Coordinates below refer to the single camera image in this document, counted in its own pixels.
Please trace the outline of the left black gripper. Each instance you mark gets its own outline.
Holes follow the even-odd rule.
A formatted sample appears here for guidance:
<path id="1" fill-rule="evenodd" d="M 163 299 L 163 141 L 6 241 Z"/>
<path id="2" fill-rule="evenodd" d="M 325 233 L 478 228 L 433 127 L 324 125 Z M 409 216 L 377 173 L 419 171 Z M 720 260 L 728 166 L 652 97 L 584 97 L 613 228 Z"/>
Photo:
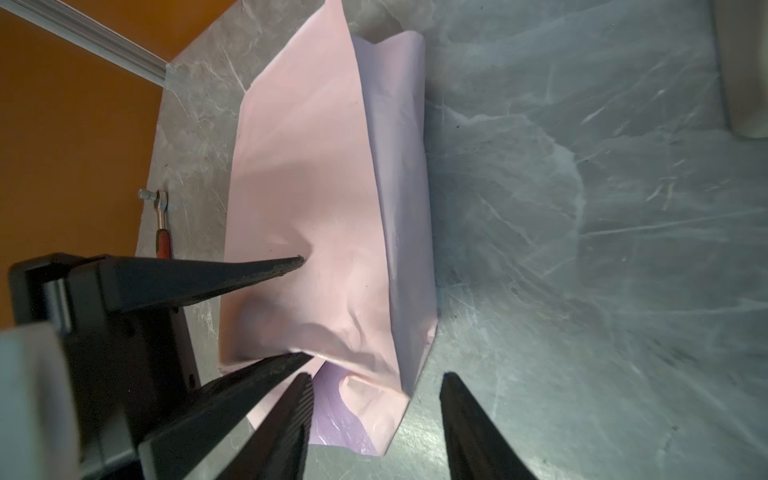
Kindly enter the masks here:
<path id="1" fill-rule="evenodd" d="M 16 324 L 48 322 L 63 346 L 79 478 L 183 479 L 267 394 L 302 373 L 311 357 L 284 354 L 194 391 L 201 383 L 183 308 L 304 263 L 301 256 L 226 263 L 56 253 L 11 266 Z"/>

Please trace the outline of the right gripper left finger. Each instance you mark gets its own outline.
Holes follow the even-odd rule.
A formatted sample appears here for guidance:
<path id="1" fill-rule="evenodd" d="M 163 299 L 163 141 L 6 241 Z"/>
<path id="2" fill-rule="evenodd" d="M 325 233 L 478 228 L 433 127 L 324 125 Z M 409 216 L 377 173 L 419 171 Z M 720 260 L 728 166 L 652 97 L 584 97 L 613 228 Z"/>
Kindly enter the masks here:
<path id="1" fill-rule="evenodd" d="M 302 479 L 313 409 L 312 377 L 300 373 L 218 479 Z"/>

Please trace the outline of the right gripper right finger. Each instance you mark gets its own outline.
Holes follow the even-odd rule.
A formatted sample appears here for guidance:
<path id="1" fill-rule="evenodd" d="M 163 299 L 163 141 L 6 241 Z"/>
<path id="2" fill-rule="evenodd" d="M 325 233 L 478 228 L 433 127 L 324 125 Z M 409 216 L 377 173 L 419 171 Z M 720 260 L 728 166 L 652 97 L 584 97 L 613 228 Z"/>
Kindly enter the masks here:
<path id="1" fill-rule="evenodd" d="M 458 374 L 443 376 L 439 398 L 451 479 L 537 479 Z"/>

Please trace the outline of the pink wrapping paper sheet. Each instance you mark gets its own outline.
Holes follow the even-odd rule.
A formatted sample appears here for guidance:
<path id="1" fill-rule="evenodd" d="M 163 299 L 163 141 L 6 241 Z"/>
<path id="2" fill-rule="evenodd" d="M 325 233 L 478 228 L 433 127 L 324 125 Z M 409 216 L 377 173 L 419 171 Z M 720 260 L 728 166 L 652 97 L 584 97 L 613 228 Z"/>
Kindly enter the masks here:
<path id="1" fill-rule="evenodd" d="M 435 338 L 424 104 L 424 37 L 328 1 L 240 107 L 224 258 L 304 262 L 223 296 L 219 364 L 307 353 L 315 445 L 385 454 Z"/>

